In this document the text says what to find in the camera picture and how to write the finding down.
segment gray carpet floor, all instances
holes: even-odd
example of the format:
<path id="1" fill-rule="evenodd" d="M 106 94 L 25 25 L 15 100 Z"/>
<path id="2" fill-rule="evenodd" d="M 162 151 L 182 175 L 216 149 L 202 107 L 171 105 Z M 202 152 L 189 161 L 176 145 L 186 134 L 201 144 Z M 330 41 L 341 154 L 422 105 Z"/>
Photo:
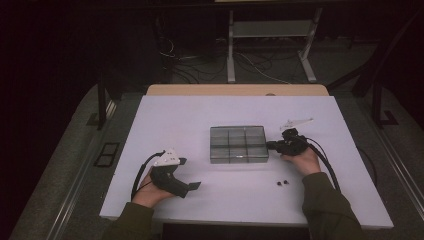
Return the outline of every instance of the gray carpet floor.
<path id="1" fill-rule="evenodd" d="M 268 76 L 278 80 L 307 83 L 299 61 L 294 57 L 302 42 L 283 39 L 268 40 L 271 42 L 267 44 L 266 41 L 236 43 L 236 83 L 281 83 L 258 73 L 249 66 L 249 60 L 257 63 L 256 68 L 266 70 Z M 258 49 L 255 44 L 272 47 Z M 375 49 L 374 45 L 354 45 L 352 49 L 348 49 L 347 45 L 348 41 L 344 39 L 313 44 L 309 59 L 318 83 L 325 85 L 347 74 L 364 63 Z M 174 67 L 179 70 L 172 75 L 170 82 L 226 83 L 224 51 L 218 49 L 213 58 L 187 54 L 181 55 L 184 58 L 180 60 L 174 59 Z M 369 118 L 370 96 L 353 97 L 350 89 L 354 82 L 355 79 L 330 94 L 336 97 L 357 147 L 361 153 L 368 155 L 361 154 L 371 177 L 377 176 L 377 190 L 395 225 L 393 229 L 367 230 L 369 239 L 424 239 L 421 213 L 394 170 L 390 154 L 380 137 L 381 134 L 387 137 L 417 188 L 424 191 L 424 132 L 388 91 L 383 94 L 383 109 L 391 111 L 399 125 L 376 129 Z M 50 239 L 99 239 L 110 224 L 109 220 L 98 215 L 143 93 L 124 94 L 122 100 L 115 103 L 114 114 L 101 131 L 87 125 L 88 119 L 97 112 L 96 94 L 93 87 L 81 101 L 12 239 L 45 239 L 47 236 Z M 94 167 L 93 162 L 101 147 L 108 142 L 120 143 L 114 165 L 110 168 Z M 370 160 L 375 165 L 376 176 Z M 57 222 L 58 214 L 63 216 L 63 221 Z"/>

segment person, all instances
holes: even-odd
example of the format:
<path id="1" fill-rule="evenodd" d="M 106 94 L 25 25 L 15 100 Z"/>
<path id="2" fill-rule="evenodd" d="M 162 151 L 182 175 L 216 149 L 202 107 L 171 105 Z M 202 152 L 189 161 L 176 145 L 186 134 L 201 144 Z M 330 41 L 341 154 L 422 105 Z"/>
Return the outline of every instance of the person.
<path id="1" fill-rule="evenodd" d="M 321 172 L 318 157 L 312 149 L 308 148 L 297 156 L 282 155 L 281 158 L 292 162 L 304 176 L 302 210 L 313 240 L 366 239 L 349 201 L 333 188 L 327 174 Z M 121 216 L 106 229 L 103 240 L 149 239 L 153 207 L 163 199 L 173 197 L 150 181 L 147 174 L 140 184 L 144 187 L 126 204 Z"/>

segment dark green sleeve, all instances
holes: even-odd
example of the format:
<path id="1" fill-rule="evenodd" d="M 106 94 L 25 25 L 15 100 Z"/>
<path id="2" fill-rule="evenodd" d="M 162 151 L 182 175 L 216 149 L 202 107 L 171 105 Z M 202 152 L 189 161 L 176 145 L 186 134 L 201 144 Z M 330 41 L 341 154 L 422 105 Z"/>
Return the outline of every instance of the dark green sleeve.
<path id="1" fill-rule="evenodd" d="M 303 179 L 303 213 L 314 240 L 366 239 L 349 201 L 330 183 L 327 174 L 314 173 Z"/>
<path id="2" fill-rule="evenodd" d="M 103 240 L 150 238 L 153 209 L 127 203 L 121 216 L 104 232 Z"/>

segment white tabletop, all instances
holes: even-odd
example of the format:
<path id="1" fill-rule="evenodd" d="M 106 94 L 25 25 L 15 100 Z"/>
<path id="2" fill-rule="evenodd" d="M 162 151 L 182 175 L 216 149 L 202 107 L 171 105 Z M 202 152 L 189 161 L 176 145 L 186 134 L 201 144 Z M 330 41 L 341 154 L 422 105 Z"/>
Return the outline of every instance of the white tabletop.
<path id="1" fill-rule="evenodd" d="M 270 151 L 267 163 L 210 164 L 209 132 L 214 126 L 261 125 L 267 141 L 281 140 L 279 129 L 287 120 L 311 117 L 312 123 L 297 128 L 299 134 L 324 148 L 361 225 L 393 227 L 335 99 L 322 96 L 143 97 L 100 216 L 118 217 L 130 200 L 141 164 L 156 152 L 174 148 L 188 159 L 175 171 L 175 177 L 202 184 L 185 199 L 161 202 L 155 207 L 154 219 L 305 226 L 302 177 L 292 164 L 280 160 L 275 151 Z M 289 184 L 277 185 L 284 180 Z"/>

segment person's left hand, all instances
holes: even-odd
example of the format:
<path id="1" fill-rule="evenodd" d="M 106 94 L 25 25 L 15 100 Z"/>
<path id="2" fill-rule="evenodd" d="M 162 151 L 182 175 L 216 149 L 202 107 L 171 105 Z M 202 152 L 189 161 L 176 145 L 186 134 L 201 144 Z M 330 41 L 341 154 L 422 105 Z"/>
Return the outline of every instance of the person's left hand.
<path id="1" fill-rule="evenodd" d="M 156 187 L 150 178 L 150 168 L 146 177 L 140 183 L 140 189 L 135 194 L 131 202 L 153 208 L 156 204 L 166 198 L 174 197 L 175 195 Z"/>

